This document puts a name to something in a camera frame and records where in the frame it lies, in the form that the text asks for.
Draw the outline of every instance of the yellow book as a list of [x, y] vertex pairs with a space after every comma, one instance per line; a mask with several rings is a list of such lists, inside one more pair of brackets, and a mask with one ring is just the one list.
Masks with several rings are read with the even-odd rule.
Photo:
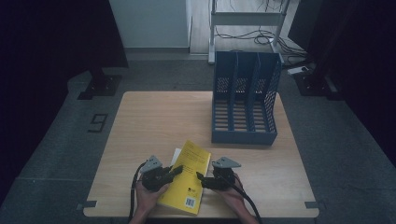
[[196, 172], [206, 175], [210, 156], [210, 152], [187, 140], [172, 167], [183, 165], [183, 172], [175, 176], [158, 204], [198, 215], [203, 188]]

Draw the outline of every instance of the black curtain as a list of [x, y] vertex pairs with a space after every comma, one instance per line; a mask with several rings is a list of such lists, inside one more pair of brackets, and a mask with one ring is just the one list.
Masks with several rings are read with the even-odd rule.
[[0, 202], [64, 102], [67, 81], [127, 67], [108, 0], [0, 2]]

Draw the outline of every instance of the hand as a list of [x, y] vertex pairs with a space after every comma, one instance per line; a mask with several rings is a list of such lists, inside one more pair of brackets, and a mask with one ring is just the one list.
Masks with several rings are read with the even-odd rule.
[[160, 196], [169, 188], [169, 184], [162, 186], [157, 192], [146, 189], [142, 184], [142, 176], [136, 182], [137, 207], [130, 224], [142, 224], [146, 221], [151, 210], [157, 204]]
[[[238, 174], [235, 175], [235, 185], [244, 191], [242, 182], [239, 179]], [[238, 216], [244, 224], [256, 224], [259, 223], [256, 218], [249, 213], [245, 206], [245, 199], [244, 197], [238, 193], [235, 189], [229, 188], [226, 190], [218, 190], [214, 189], [217, 194], [219, 194], [223, 199], [224, 202], [233, 210], [234, 213]]]

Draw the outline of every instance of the white wall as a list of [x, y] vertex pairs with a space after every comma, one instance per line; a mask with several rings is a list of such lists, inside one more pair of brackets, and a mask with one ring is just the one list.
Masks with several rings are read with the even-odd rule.
[[188, 48], [190, 0], [110, 0], [125, 48]]

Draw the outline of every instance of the wooden table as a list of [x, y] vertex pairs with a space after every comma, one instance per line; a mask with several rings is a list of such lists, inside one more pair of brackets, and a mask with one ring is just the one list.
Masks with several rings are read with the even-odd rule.
[[[211, 91], [125, 92], [87, 199], [97, 204], [84, 208], [84, 214], [128, 217], [138, 165], [155, 155], [167, 166], [175, 148], [190, 139], [210, 151], [212, 161], [226, 156], [242, 164], [233, 170], [262, 217], [317, 217], [317, 208], [305, 206], [315, 197], [279, 95], [274, 108], [278, 136], [272, 146], [212, 144], [211, 107]], [[150, 215], [189, 217], [160, 205]], [[235, 215], [219, 195], [205, 189], [197, 217]]]

